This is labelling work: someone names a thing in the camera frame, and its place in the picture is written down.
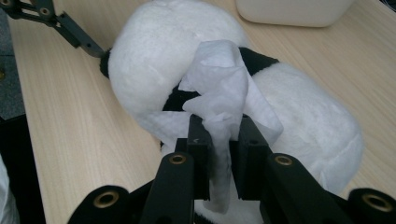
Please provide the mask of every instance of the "white plush toy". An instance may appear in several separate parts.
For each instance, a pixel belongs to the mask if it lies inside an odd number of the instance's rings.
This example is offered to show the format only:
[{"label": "white plush toy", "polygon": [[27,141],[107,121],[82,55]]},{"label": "white plush toy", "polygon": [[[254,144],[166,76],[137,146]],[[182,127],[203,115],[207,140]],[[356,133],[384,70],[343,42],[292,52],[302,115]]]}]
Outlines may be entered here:
[{"label": "white plush toy", "polygon": [[190,114],[204,119],[217,146],[213,202],[195,202],[196,223],[262,223],[257,202],[237,200],[224,144],[243,113],[274,152],[296,157],[330,192],[358,170],[361,130],[348,111],[303,72],[248,49],[237,21],[208,3],[142,5],[111,50],[108,73],[120,104],[162,140],[163,154],[187,136]]}]

